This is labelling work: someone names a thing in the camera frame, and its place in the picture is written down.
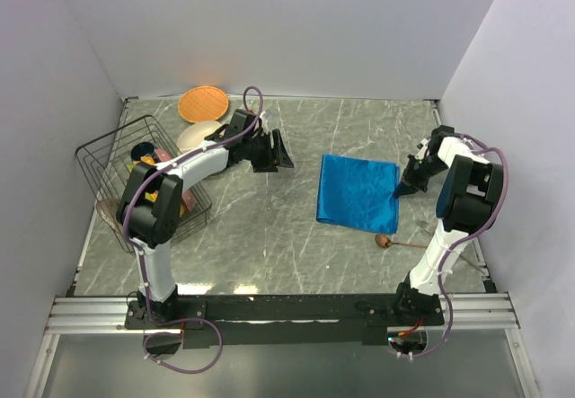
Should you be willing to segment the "blue cloth napkin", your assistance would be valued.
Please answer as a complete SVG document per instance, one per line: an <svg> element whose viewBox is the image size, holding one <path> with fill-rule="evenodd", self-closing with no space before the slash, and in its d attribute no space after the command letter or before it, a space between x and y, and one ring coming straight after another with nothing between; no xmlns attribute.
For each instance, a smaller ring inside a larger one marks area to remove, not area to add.
<svg viewBox="0 0 575 398"><path fill-rule="evenodd" d="M316 220L375 234L396 233L399 200L394 190L399 172L395 163L323 155Z"/></svg>

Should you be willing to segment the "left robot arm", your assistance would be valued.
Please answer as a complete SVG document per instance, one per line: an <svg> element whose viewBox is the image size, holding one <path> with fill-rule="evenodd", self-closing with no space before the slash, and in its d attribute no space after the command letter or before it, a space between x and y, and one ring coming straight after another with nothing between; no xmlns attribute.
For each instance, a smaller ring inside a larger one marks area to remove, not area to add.
<svg viewBox="0 0 575 398"><path fill-rule="evenodd" d="M132 168L116 220L137 257L138 303L155 326L169 327L178 317L171 240L181 221L184 192L241 161L249 162L254 172L294 167L280 130L268 131L260 115L237 110L195 149L160 164Z"/></svg>

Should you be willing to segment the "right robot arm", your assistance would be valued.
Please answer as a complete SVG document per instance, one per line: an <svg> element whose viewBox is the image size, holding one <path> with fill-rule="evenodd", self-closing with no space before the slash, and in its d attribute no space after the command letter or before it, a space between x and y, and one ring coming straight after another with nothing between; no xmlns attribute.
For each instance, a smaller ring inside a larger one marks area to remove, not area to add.
<svg viewBox="0 0 575 398"><path fill-rule="evenodd" d="M445 276L464 248L494 223L509 186L504 160L489 161L491 150L441 125L408 156L394 197L428 189L429 180L446 172L438 195L435 232L417 265L396 289L394 318L402 324L434 323L442 314L439 296L445 292Z"/></svg>

